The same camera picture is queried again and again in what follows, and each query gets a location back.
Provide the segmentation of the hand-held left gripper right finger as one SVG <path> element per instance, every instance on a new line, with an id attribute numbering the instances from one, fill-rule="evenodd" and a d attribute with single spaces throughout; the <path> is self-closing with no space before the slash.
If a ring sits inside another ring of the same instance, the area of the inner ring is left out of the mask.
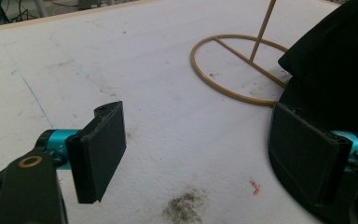
<path id="1" fill-rule="evenodd" d="M 342 130 L 315 111 L 278 103 L 268 156 L 282 185 L 302 203 L 358 203 L 358 131 Z"/>

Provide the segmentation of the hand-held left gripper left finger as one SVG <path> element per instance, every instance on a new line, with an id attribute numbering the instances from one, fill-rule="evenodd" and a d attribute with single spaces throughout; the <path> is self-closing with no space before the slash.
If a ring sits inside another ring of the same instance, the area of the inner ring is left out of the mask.
<path id="1" fill-rule="evenodd" d="M 81 130 L 47 130 L 35 146 L 58 168 L 72 171 L 79 203 L 100 201 L 126 150 L 123 103 L 95 108 L 94 118 Z"/>

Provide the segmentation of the black cloth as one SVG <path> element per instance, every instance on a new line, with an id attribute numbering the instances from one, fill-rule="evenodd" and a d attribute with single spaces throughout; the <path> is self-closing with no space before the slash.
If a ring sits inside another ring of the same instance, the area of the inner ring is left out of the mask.
<path id="1" fill-rule="evenodd" d="M 292 77 L 278 103 L 315 111 L 342 130 L 358 131 L 358 0 L 326 16 L 279 64 Z M 358 224 L 358 203 L 309 206 L 294 199 L 325 224 Z"/>

